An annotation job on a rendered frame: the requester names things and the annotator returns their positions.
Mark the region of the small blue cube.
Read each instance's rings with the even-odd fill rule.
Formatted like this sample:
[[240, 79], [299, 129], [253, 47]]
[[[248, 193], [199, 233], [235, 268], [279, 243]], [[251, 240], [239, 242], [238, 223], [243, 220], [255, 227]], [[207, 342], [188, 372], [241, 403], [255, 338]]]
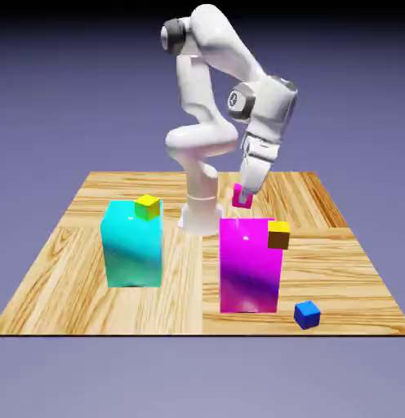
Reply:
[[306, 330], [318, 326], [320, 318], [321, 311], [312, 300], [295, 305], [294, 319], [301, 329]]

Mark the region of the small yellow cube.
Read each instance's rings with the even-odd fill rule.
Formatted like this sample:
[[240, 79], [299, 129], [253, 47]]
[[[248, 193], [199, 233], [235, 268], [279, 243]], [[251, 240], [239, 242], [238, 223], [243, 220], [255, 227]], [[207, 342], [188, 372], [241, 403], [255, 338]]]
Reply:
[[135, 214], [137, 218], [151, 221], [160, 216], [160, 199], [152, 195], [145, 194], [134, 201]]
[[290, 225], [287, 221], [268, 221], [268, 248], [286, 250], [289, 239]]

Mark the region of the large magenta box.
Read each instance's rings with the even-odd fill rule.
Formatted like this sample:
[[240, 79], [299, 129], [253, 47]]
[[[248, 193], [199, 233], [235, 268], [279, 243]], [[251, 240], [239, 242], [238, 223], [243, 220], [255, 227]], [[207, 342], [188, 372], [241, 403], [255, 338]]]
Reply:
[[222, 218], [219, 295], [223, 314], [273, 314], [283, 251], [268, 247], [268, 218]]

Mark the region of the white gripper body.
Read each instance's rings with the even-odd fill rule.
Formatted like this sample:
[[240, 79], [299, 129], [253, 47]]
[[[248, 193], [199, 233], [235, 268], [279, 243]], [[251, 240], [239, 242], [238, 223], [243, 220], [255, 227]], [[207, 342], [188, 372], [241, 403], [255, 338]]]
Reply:
[[240, 180], [243, 191], [251, 194], [258, 193], [271, 167], [271, 161], [245, 153], [240, 167]]

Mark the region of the large cyan box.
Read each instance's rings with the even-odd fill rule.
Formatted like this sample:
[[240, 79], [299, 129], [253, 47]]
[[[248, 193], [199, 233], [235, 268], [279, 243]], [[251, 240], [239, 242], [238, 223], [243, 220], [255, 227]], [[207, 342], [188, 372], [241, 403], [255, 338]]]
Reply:
[[100, 224], [109, 287], [160, 287], [163, 209], [151, 221], [136, 217], [134, 201], [113, 200]]

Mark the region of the small pink cube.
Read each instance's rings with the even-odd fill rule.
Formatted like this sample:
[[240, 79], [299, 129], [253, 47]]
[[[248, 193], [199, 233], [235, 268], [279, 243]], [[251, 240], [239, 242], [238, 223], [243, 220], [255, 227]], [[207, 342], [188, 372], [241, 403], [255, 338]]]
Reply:
[[237, 207], [237, 208], [250, 209], [251, 208], [251, 205], [252, 205], [253, 194], [252, 193], [248, 193], [249, 196], [248, 196], [248, 199], [247, 199], [246, 203], [245, 204], [241, 204], [239, 202], [239, 196], [240, 196], [240, 193], [242, 191], [245, 191], [243, 189], [243, 187], [239, 183], [235, 183], [234, 184], [234, 190], [233, 190], [233, 197], [232, 197], [232, 205], [234, 207]]

